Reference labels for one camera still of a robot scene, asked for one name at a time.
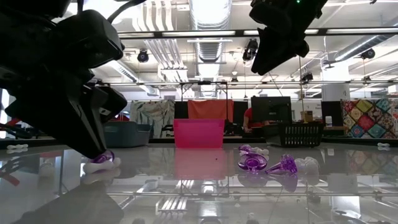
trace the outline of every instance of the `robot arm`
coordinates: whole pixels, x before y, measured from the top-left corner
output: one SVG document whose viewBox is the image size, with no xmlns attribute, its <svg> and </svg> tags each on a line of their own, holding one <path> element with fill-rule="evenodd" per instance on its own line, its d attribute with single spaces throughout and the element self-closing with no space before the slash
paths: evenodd
<svg viewBox="0 0 398 224">
<path fill-rule="evenodd" d="M 87 84 L 90 69 L 123 56 L 111 21 L 145 0 L 125 3 L 108 20 L 87 10 L 52 23 L 70 1 L 1 1 L 0 88 L 16 97 L 6 108 L 9 116 L 94 159 L 106 150 L 102 124 L 127 101 L 109 86 Z"/>
</svg>

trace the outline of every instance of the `red curtain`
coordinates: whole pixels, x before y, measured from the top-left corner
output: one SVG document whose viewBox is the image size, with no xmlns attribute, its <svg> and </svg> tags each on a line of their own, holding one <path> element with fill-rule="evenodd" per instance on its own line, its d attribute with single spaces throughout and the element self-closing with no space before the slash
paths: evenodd
<svg viewBox="0 0 398 224">
<path fill-rule="evenodd" d="M 233 122 L 234 101 L 228 100 L 188 100 L 188 116 L 190 119 L 226 119 L 228 108 L 228 119 Z"/>
</svg>

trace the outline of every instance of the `colorful patchwork quilt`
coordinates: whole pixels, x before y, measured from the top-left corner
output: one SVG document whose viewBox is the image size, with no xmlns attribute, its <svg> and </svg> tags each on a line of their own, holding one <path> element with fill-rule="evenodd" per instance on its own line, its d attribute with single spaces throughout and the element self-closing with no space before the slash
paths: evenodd
<svg viewBox="0 0 398 224">
<path fill-rule="evenodd" d="M 396 119 L 392 115 L 392 101 L 341 101 L 344 125 L 353 138 L 396 138 Z"/>
</svg>

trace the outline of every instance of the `red shirt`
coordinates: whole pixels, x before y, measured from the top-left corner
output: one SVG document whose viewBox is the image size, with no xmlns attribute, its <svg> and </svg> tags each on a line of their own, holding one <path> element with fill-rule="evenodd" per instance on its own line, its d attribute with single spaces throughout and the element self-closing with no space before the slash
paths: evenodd
<svg viewBox="0 0 398 224">
<path fill-rule="evenodd" d="M 253 112 L 252 109 L 249 108 L 244 112 L 244 116 L 249 118 L 249 124 L 248 128 L 258 128 L 258 127 L 263 127 L 263 124 L 261 122 L 253 122 Z"/>
</svg>

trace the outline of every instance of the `black basket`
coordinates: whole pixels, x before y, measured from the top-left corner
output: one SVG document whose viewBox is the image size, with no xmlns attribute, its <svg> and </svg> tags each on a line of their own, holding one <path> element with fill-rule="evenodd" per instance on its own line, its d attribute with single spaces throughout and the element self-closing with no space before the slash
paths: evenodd
<svg viewBox="0 0 398 224">
<path fill-rule="evenodd" d="M 280 145 L 282 147 L 315 147 L 321 144 L 323 124 L 279 124 Z"/>
</svg>

